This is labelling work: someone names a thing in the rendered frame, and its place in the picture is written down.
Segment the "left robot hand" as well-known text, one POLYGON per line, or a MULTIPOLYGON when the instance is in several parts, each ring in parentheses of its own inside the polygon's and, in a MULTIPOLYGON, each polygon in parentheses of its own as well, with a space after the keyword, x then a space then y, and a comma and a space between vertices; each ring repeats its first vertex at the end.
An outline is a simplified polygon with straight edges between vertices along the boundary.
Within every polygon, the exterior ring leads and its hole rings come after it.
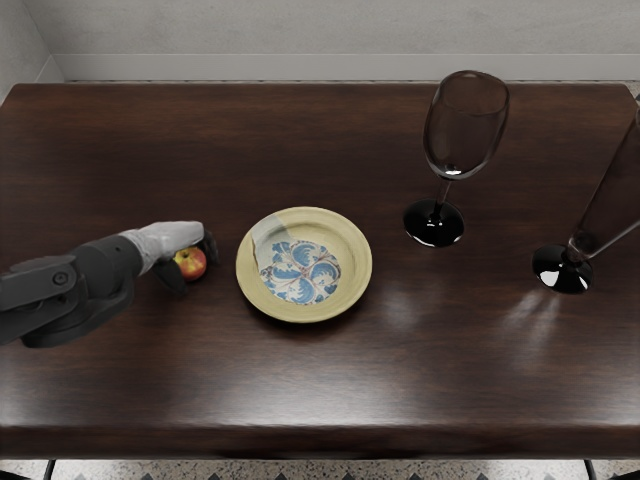
POLYGON ((198 247, 208 265, 219 263, 217 244, 212 233, 199 221, 155 222, 139 229, 118 233, 136 248, 141 269, 137 276, 153 272, 160 283, 176 295, 185 295, 187 281, 180 273, 175 254, 188 247, 198 247))

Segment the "yellow plate with blue pattern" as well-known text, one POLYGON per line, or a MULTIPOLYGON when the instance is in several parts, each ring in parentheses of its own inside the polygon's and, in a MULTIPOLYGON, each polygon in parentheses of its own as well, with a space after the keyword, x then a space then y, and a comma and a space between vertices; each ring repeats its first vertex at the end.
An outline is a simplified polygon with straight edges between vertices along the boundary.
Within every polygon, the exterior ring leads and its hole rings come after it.
POLYGON ((341 315, 367 289, 369 243, 344 216, 319 207, 292 207, 258 221, 236 256, 236 278, 262 313, 289 323, 341 315))

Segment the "red yellow apple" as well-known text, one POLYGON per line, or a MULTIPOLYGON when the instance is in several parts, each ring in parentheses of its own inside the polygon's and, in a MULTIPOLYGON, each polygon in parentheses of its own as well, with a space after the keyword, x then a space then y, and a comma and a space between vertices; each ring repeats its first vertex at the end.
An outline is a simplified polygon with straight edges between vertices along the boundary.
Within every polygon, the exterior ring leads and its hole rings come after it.
POLYGON ((173 260, 178 265, 182 278, 186 282, 200 279, 207 270, 207 258, 203 250, 191 246, 175 253, 173 260))

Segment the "wide-bowled wine glass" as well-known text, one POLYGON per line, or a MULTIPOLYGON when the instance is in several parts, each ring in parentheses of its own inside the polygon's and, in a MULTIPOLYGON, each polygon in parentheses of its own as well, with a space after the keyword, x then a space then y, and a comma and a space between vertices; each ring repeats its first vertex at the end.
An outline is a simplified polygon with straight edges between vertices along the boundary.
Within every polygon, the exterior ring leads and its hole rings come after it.
POLYGON ((444 248, 462 238, 464 218, 447 200, 450 187, 474 176, 494 156, 510 100, 506 83, 484 72, 458 71, 440 82, 422 135, 427 163, 440 185, 434 197, 416 201, 404 212, 404 229, 414 241, 444 248))

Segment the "narrow flute glass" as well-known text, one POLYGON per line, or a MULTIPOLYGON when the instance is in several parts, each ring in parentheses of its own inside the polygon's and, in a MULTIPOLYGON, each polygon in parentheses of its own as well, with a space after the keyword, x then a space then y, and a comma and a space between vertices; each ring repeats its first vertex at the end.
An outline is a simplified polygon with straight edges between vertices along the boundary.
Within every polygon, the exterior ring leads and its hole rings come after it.
POLYGON ((532 270, 551 290, 586 292, 594 279, 589 260, 640 226, 640 108, 565 245, 535 251, 532 270))

